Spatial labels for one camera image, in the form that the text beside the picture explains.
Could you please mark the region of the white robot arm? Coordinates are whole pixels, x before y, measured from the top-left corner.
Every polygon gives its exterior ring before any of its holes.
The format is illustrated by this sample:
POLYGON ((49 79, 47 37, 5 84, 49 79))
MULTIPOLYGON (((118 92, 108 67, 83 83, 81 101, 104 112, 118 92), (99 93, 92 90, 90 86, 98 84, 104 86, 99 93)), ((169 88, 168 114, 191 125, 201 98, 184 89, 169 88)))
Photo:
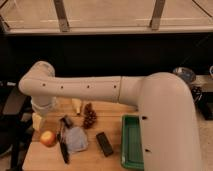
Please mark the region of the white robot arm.
POLYGON ((56 97, 118 102, 138 109, 145 171, 203 171, 194 100, 180 77, 60 78, 53 66, 36 62, 19 81, 33 109, 48 113, 56 97))

